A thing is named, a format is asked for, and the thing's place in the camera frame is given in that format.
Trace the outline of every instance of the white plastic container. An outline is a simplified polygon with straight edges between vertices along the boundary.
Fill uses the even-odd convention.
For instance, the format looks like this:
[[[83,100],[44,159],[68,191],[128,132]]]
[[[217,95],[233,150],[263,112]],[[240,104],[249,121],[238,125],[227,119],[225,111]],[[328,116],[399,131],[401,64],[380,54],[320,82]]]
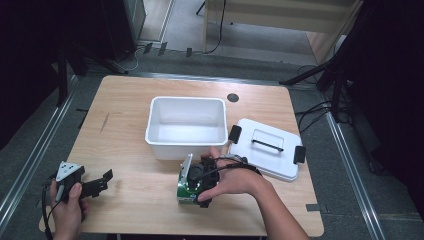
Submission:
[[[158,160],[193,159],[228,139],[225,103],[219,98],[155,97],[146,142]]]

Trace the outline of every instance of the wooden desk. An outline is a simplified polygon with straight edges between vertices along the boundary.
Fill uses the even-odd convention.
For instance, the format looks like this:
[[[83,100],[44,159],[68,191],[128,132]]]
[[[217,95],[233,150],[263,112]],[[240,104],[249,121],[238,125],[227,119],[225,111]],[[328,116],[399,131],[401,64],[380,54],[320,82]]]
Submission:
[[[240,100],[231,103],[229,93]],[[155,159],[144,136],[151,100],[156,96],[217,97],[225,100],[229,128],[249,118],[298,133],[288,90],[279,86],[108,76],[103,79],[68,162],[85,166],[84,181],[113,169],[109,189],[89,199],[91,213],[84,232],[181,235],[266,235],[255,200],[224,195],[208,209],[178,205],[176,190],[181,161]],[[310,236],[323,234],[305,163],[299,177],[286,183],[267,177]]]
[[[223,0],[206,0],[203,51],[208,22],[221,21]],[[317,63],[325,60],[340,36],[350,31],[361,0],[227,0],[224,22],[307,31]]]

